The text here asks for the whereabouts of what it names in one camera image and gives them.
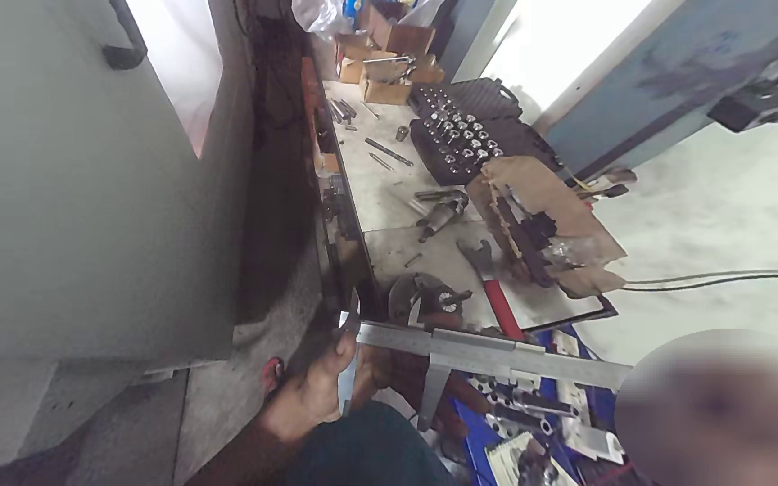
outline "metal workbench surface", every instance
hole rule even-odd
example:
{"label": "metal workbench surface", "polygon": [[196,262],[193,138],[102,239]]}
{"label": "metal workbench surface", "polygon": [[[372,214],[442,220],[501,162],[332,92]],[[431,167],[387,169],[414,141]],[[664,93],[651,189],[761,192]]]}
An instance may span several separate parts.
{"label": "metal workbench surface", "polygon": [[[481,281],[456,247],[458,239],[471,244],[486,239],[492,248],[498,248],[476,208],[468,205],[460,221],[446,226],[426,243],[417,240],[421,229],[416,221],[420,216],[402,199],[412,197],[416,191],[439,189],[439,186],[422,164],[410,138],[404,142],[395,141],[396,129],[409,125],[416,118],[413,110],[406,105],[369,104],[368,107],[380,116],[378,120],[362,105],[362,90],[358,85],[322,81],[322,86],[326,99],[343,99],[357,112],[353,119],[356,131],[345,130],[337,124],[332,127],[338,142],[339,163],[343,166],[341,172],[346,177],[379,290],[387,292],[395,279],[405,272],[427,272],[457,292],[473,292],[473,297],[463,304],[465,327],[471,330],[496,327],[497,320]],[[407,167],[374,149],[366,144],[365,138],[373,138],[408,158],[414,162],[413,166]],[[394,171],[381,167],[368,152],[377,154]],[[422,253],[423,257],[405,268],[404,264],[417,253]],[[499,254],[493,257],[500,259]],[[594,298],[570,300],[557,288],[542,289],[534,284],[520,283],[505,268],[499,270],[499,280],[522,329],[599,309]]]}

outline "hand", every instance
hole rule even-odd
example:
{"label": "hand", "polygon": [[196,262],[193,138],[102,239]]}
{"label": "hand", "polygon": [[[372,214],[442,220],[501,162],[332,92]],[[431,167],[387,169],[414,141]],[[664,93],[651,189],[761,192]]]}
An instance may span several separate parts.
{"label": "hand", "polygon": [[[461,327],[461,319],[455,314],[423,315],[422,320],[427,330],[432,330],[434,327],[444,329]],[[353,406],[362,405],[370,400],[377,390],[391,387],[404,397],[410,406],[419,410],[428,363],[429,360],[425,356],[360,345]],[[463,374],[452,372],[443,390],[443,397],[438,403],[432,427],[438,432],[444,432],[455,438],[464,438],[469,431],[449,403],[449,397],[458,399],[476,414],[484,414],[491,410],[488,400],[467,382]]]}
{"label": "hand", "polygon": [[[340,418],[338,374],[350,364],[356,339],[346,332],[303,374],[290,378],[260,413],[260,422],[283,442],[302,439],[324,422]],[[356,382],[359,382],[357,368]]]}

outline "tool holder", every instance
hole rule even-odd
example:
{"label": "tool holder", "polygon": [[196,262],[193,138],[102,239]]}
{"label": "tool holder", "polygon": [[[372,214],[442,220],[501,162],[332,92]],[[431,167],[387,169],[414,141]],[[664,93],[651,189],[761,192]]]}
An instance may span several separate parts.
{"label": "tool holder", "polygon": [[[493,157],[532,156],[553,171],[560,170],[546,140],[518,119],[518,99],[500,80],[416,83],[408,102],[419,116],[410,126],[413,146],[441,186],[466,185],[479,174],[481,164]],[[446,120],[431,118],[435,112],[446,111]],[[446,123],[460,137],[451,137]]]}

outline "red handle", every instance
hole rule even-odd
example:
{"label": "red handle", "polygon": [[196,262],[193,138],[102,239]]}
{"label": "red handle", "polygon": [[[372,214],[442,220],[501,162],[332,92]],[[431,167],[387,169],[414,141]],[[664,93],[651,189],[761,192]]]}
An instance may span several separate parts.
{"label": "red handle", "polygon": [[485,287],[485,295],[489,296],[491,310],[497,316],[497,324],[500,326],[500,329],[503,329],[503,334],[509,339],[524,341],[524,333],[521,332],[521,328],[518,327],[518,321],[515,320],[512,309],[509,308],[509,303],[506,301],[506,296],[503,295],[500,281],[486,280],[482,282],[482,285]]}

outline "plastic bag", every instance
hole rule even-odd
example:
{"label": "plastic bag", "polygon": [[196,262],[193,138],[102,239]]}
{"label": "plastic bag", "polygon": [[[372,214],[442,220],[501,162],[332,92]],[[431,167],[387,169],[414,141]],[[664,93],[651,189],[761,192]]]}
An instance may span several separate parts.
{"label": "plastic bag", "polygon": [[438,15],[438,9],[443,0],[422,0],[411,12],[398,21],[401,25],[428,27]]}
{"label": "plastic bag", "polygon": [[344,17],[344,0],[293,0],[293,17],[305,32],[325,41],[353,32],[353,19]]}

